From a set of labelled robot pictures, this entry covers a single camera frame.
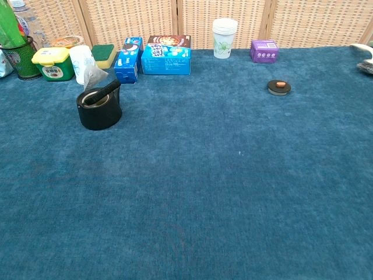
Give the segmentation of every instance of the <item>blue cereal box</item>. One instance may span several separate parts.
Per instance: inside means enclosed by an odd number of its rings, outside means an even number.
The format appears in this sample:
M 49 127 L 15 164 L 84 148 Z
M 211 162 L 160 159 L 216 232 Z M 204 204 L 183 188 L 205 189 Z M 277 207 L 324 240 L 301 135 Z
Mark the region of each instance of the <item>blue cereal box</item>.
M 150 36 L 141 60 L 147 75 L 189 75 L 191 58 L 190 36 Z
M 129 37 L 124 41 L 114 66 L 115 74 L 120 83 L 135 83 L 138 72 L 142 70 L 141 55 L 143 53 L 142 38 Z

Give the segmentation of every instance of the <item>yellow sponge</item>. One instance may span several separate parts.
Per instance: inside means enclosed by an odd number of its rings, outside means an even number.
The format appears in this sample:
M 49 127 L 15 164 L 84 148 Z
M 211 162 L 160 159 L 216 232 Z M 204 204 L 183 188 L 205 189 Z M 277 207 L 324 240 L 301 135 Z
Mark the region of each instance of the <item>yellow sponge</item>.
M 94 45 L 92 48 L 92 54 L 99 68 L 108 69 L 114 61 L 117 53 L 114 50 L 114 45 L 110 44 Z

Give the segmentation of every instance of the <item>blue carpet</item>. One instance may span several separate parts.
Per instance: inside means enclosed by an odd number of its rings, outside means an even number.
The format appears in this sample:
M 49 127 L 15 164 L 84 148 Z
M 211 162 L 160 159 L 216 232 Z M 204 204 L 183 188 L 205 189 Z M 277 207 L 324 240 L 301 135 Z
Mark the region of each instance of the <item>blue carpet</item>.
M 191 76 L 123 85 L 104 131 L 74 80 L 1 79 L 0 279 L 373 279 L 364 58 L 194 51 Z

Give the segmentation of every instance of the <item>woven room divider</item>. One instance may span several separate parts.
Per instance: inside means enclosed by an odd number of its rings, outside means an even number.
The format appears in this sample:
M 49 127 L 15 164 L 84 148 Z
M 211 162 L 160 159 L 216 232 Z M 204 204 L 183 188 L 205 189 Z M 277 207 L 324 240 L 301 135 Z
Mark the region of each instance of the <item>woven room divider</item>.
M 80 0 L 93 44 L 114 43 L 150 35 L 177 34 L 176 1 L 173 0 Z
M 373 0 L 276 0 L 272 5 L 270 38 L 283 48 L 366 43 L 372 29 Z
M 79 35 L 92 45 L 78 0 L 25 0 L 25 3 L 38 17 L 49 43 L 63 36 Z
M 178 0 L 179 34 L 192 36 L 193 48 L 213 48 L 212 23 L 217 18 L 238 20 L 233 48 L 250 48 L 259 37 L 265 0 Z

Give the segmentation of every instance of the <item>white paper cup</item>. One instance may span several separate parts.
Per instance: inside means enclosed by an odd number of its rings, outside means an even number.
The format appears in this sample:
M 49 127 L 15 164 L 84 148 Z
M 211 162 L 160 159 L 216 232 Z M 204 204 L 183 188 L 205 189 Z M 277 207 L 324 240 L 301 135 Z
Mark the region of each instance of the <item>white paper cup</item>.
M 232 44 L 237 32 L 238 22 L 234 19 L 221 18 L 213 22 L 214 56 L 224 59 L 231 55 Z
M 77 45 L 70 49 L 70 58 L 74 67 L 76 82 L 84 85 L 84 71 L 88 65 L 95 65 L 90 48 L 86 45 Z

